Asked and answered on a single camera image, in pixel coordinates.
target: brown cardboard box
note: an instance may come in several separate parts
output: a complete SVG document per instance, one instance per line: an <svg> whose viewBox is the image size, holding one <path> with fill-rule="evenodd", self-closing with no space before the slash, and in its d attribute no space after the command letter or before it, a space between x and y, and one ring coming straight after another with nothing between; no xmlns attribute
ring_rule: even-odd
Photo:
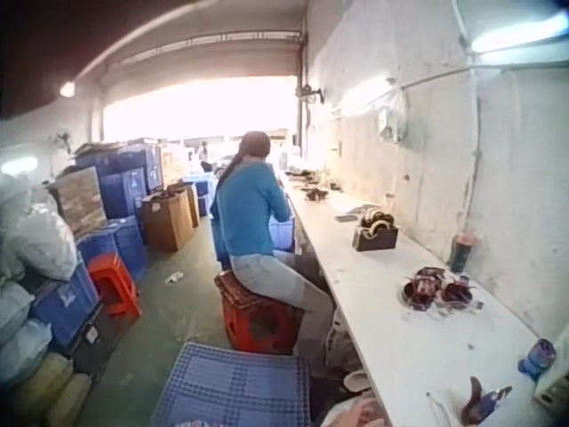
<svg viewBox="0 0 569 427"><path fill-rule="evenodd" d="M48 187L75 238L107 222L94 167L65 175Z"/></svg>
<svg viewBox="0 0 569 427"><path fill-rule="evenodd" d="M153 200L155 196L142 200L142 228L148 245L166 252L178 252L194 236L187 192Z"/></svg>
<svg viewBox="0 0 569 427"><path fill-rule="evenodd" d="M199 206L197 205L196 184L192 182L178 182L170 186L174 189L184 189L188 193L189 214L192 217L192 225L196 228L199 225Z"/></svg>

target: hand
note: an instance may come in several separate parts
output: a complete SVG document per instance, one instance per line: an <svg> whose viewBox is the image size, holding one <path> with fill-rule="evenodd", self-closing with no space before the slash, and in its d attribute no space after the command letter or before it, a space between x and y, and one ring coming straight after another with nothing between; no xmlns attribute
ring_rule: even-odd
<svg viewBox="0 0 569 427"><path fill-rule="evenodd" d="M384 427L384 420L373 417L373 402L375 399L360 400L349 411L338 415L330 427Z"/></svg>

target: white wall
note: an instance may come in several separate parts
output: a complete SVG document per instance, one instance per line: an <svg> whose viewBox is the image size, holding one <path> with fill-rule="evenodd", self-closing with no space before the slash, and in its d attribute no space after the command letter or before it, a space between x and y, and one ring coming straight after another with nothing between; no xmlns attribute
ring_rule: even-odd
<svg viewBox="0 0 569 427"><path fill-rule="evenodd" d="M485 9L468 2L465 22L480 34ZM511 19L510 0L492 3ZM324 13L329 4L335 12ZM408 136L396 146L379 138L375 112L330 121L328 111L373 77L405 85L468 66L451 0L314 0L308 26L317 41L309 83L327 102L311 110L309 153L325 154L346 191L392 208L442 260L459 230L475 229L481 241L468 271L536 333L555 338L569 322L561 261L569 254L567 69L463 72L416 85L405 92Z"/></svg>
<svg viewBox="0 0 569 427"><path fill-rule="evenodd" d="M53 145L51 138L61 131L71 134L72 149L90 140L91 105L88 97L59 98L25 115L0 122L0 163L18 157L34 156L37 169L33 183L53 178L73 164L66 150Z"/></svg>

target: gray pants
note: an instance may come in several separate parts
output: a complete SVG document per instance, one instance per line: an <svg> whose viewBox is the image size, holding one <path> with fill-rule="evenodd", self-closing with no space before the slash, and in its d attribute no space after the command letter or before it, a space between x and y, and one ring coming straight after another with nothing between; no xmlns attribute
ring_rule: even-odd
<svg viewBox="0 0 569 427"><path fill-rule="evenodd" d="M231 257L233 272L251 292L304 310L295 354L307 359L313 374L318 375L324 367L333 302L329 295L297 272L300 263L305 262L298 255L284 252L275 252L275 256Z"/></svg>

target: bottle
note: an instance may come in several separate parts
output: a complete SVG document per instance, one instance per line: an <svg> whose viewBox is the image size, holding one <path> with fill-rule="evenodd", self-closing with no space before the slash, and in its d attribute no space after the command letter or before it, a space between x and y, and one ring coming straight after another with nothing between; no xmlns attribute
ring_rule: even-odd
<svg viewBox="0 0 569 427"><path fill-rule="evenodd" d="M470 231L462 231L454 237L453 250L448 260L449 270L452 273L461 274L464 271L475 240L474 234Z"/></svg>

